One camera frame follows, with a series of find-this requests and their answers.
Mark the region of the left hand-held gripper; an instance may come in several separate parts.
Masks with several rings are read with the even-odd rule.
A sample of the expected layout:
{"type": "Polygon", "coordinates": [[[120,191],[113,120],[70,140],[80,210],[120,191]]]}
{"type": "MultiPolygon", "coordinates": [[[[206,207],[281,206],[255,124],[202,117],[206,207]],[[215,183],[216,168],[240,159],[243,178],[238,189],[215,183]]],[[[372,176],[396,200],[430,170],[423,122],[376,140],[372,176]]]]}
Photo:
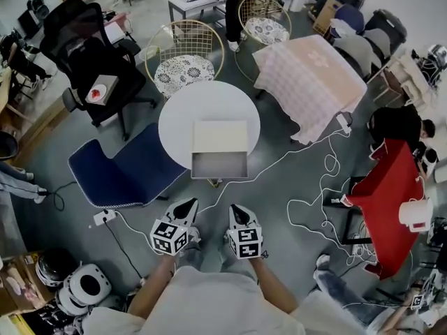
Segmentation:
{"type": "Polygon", "coordinates": [[[187,198],[172,203],[153,224],[149,234],[153,249],[167,255],[177,255],[189,241],[189,228],[197,212],[198,199],[187,198]]]}

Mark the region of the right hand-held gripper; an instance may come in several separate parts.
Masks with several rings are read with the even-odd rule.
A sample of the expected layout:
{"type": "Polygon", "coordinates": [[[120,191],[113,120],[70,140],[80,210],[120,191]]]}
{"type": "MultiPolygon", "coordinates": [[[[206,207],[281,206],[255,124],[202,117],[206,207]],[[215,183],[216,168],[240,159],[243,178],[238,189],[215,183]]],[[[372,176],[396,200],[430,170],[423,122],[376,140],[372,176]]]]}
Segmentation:
{"type": "Polygon", "coordinates": [[[262,253],[262,227],[256,214],[240,205],[228,208],[229,228],[226,231],[230,249],[238,259],[259,258],[262,253]]]}

